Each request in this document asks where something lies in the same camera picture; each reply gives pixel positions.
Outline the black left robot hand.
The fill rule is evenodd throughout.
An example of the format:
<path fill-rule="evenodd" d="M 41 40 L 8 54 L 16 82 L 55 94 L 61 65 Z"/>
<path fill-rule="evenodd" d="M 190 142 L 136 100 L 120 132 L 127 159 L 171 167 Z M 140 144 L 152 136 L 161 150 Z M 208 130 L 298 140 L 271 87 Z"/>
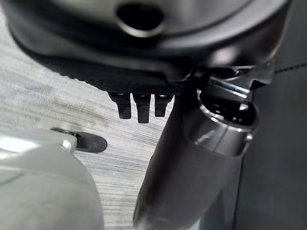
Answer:
<path fill-rule="evenodd" d="M 119 117 L 174 107 L 139 191 L 133 225 L 187 230 L 241 166 L 270 83 L 290 0 L 3 0 L 10 33 L 41 65 L 106 91 Z"/>

